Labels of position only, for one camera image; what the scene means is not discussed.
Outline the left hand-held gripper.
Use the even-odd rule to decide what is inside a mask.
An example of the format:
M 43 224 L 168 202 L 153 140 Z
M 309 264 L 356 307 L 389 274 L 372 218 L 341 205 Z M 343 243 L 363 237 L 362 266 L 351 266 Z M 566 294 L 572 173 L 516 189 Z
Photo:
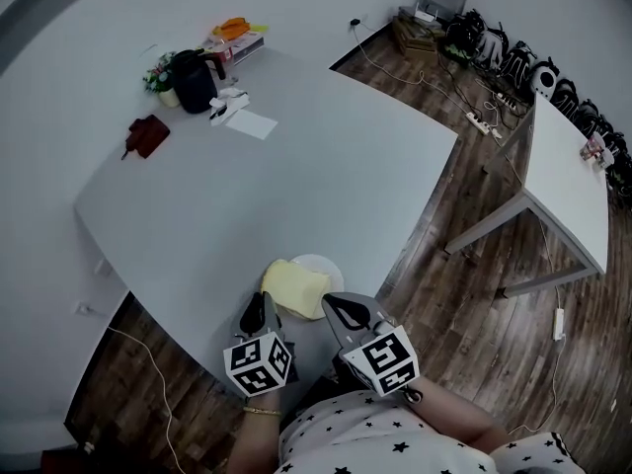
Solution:
M 225 371 L 246 397 L 298 381 L 294 343 L 286 339 L 277 305 L 268 292 L 255 292 L 231 327 L 223 352 Z

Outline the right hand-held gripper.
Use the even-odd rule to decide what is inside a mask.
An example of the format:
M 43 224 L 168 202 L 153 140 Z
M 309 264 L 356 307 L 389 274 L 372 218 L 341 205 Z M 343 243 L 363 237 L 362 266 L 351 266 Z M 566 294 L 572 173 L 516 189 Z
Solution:
M 404 391 L 420 376 L 418 357 L 404 327 L 378 313 L 375 298 L 329 292 L 322 308 L 341 346 L 341 362 L 365 387 L 386 396 Z

